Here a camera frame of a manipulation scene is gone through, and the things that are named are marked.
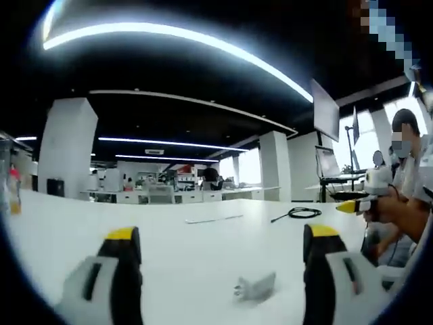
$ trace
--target white desk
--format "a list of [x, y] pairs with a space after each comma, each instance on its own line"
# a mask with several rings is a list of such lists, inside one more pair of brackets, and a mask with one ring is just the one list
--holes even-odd
[[[295, 206], [323, 211], [314, 219], [288, 217], [270, 223]], [[244, 215], [186, 224], [186, 219]], [[66, 277], [104, 236], [136, 225], [143, 264], [141, 308], [148, 325], [301, 325], [304, 315], [302, 241], [304, 224], [322, 223], [341, 234], [349, 250], [359, 250], [362, 216], [335, 210], [335, 204], [292, 204], [228, 200], [202, 204], [104, 204], [22, 191], [22, 215], [5, 226], [23, 270], [38, 292], [54, 305]], [[256, 278], [276, 271], [276, 291], [261, 304], [237, 303], [239, 276]]]
[[214, 202], [222, 200], [235, 200], [237, 198], [247, 198], [251, 200], [279, 200], [280, 187], [274, 188], [236, 188], [233, 190], [224, 189], [221, 191], [188, 191], [175, 192], [176, 202], [179, 203], [198, 203]]

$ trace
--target laptop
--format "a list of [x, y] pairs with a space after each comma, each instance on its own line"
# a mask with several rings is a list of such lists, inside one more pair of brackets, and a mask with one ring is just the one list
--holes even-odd
[[331, 148], [322, 146], [315, 146], [315, 148], [321, 179], [352, 179], [354, 177], [353, 174], [341, 174], [336, 156]]

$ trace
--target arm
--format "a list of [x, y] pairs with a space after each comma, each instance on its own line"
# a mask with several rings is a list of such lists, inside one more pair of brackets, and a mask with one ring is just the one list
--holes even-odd
[[403, 203], [384, 196], [378, 200], [378, 213], [386, 216], [387, 220], [414, 242], [418, 242], [427, 224], [430, 207], [428, 203], [416, 198], [410, 198], [408, 203]]
[[388, 248], [388, 246], [390, 246], [392, 243], [399, 240], [402, 235], [403, 232], [398, 227], [394, 227], [394, 229], [391, 232], [391, 235], [381, 240], [379, 245], [382, 247], [383, 251], [385, 251]]

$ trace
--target led light strip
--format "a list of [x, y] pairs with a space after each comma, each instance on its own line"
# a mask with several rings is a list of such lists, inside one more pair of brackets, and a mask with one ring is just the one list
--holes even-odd
[[154, 97], [161, 97], [161, 98], [170, 98], [172, 100], [184, 100], [186, 102], [196, 103], [196, 104], [203, 104], [207, 106], [212, 106], [215, 108], [220, 108], [222, 110], [228, 110], [230, 112], [242, 114], [244, 116], [248, 116], [251, 118], [255, 118], [256, 120], [260, 120], [266, 123], [270, 123], [272, 125], [275, 125], [276, 127], [281, 127], [282, 129], [288, 130], [292, 132], [293, 134], [289, 135], [289, 137], [294, 137], [298, 134], [297, 130], [292, 129], [291, 127], [287, 127], [285, 125], [282, 125], [280, 123], [274, 122], [272, 120], [269, 120], [267, 118], [254, 115], [248, 112], [245, 112], [243, 110], [238, 110], [237, 108], [228, 107], [226, 105], [221, 105], [217, 103], [207, 102], [205, 100], [197, 100], [196, 98], [190, 98], [190, 97], [184, 97], [179, 95], [172, 95], [170, 93], [156, 93], [154, 91], [135, 91], [135, 90], [119, 90], [119, 89], [99, 89], [99, 90], [90, 90], [89, 93], [91, 95], [101, 95], [101, 94], [112, 94], [112, 95], [144, 95], [144, 96], [154, 96]]
[[162, 25], [162, 24], [152, 24], [149, 22], [117, 22], [111, 24], [99, 24], [88, 26], [76, 30], [72, 30], [70, 32], [64, 33], [62, 35], [53, 37], [48, 41], [44, 42], [43, 48], [45, 50], [51, 49], [58, 45], [67, 43], [69, 41], [73, 41], [75, 39], [79, 39], [81, 37], [88, 37], [92, 35], [100, 35], [107, 33], [119, 33], [119, 32], [139, 32], [139, 33], [154, 33], [154, 34], [162, 34], [162, 35], [171, 35], [175, 37], [180, 37], [182, 39], [189, 39], [191, 41], [196, 41], [198, 43], [203, 43], [209, 45], [211, 47], [215, 47], [220, 49], [221, 51], [225, 51], [230, 53], [233, 56], [236, 56], [240, 59], [243, 59], [262, 70], [272, 74], [275, 78], [284, 82], [286, 85], [291, 87], [293, 90], [297, 91], [302, 97], [308, 100], [310, 103], [313, 103], [313, 97], [310, 95], [305, 89], [303, 89], [300, 85], [295, 83], [291, 78], [287, 77], [284, 73], [274, 68], [270, 64], [265, 61], [253, 56], [251, 53], [244, 51], [230, 43], [224, 42], [215, 37], [205, 35], [202, 33], [194, 32], [192, 30], [187, 30], [184, 28]]
[[17, 137], [15, 140], [18, 141], [33, 141], [36, 140], [37, 137]]
[[117, 158], [134, 158], [134, 159], [157, 159], [157, 160], [182, 160], [182, 161], [200, 161], [201, 163], [217, 163], [219, 160], [213, 159], [191, 159], [191, 158], [173, 158], [173, 157], [155, 157], [155, 156], [129, 156], [127, 154], [117, 154]]
[[407, 97], [412, 97], [414, 90], [415, 90], [415, 81], [412, 81], [411, 82], [411, 88], [409, 89], [409, 95]]
[[122, 138], [117, 138], [117, 137], [99, 137], [98, 140], [113, 141], [113, 142], [134, 142], [134, 143], [139, 143], [139, 144], [168, 144], [168, 145], [172, 145], [172, 146], [211, 148], [211, 149], [232, 150], [232, 151], [240, 151], [240, 152], [247, 152], [248, 151], [247, 149], [211, 146], [211, 145], [207, 145], [207, 144], [186, 144], [183, 142], [140, 140], [140, 139], [122, 139]]

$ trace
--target pixelated area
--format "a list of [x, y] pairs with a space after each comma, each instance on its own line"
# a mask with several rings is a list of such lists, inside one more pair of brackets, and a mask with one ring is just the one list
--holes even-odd
[[382, 156], [382, 153], [379, 150], [376, 150], [373, 154], [374, 165], [382, 166], [383, 162], [384, 162], [384, 157]]
[[360, 19], [361, 31], [377, 35], [378, 42], [384, 43], [387, 51], [394, 52], [395, 58], [403, 62], [404, 71], [413, 81], [411, 67], [419, 58], [414, 54], [411, 42], [405, 38], [394, 17], [388, 17], [386, 9], [380, 8], [378, 0], [361, 0], [355, 16]]

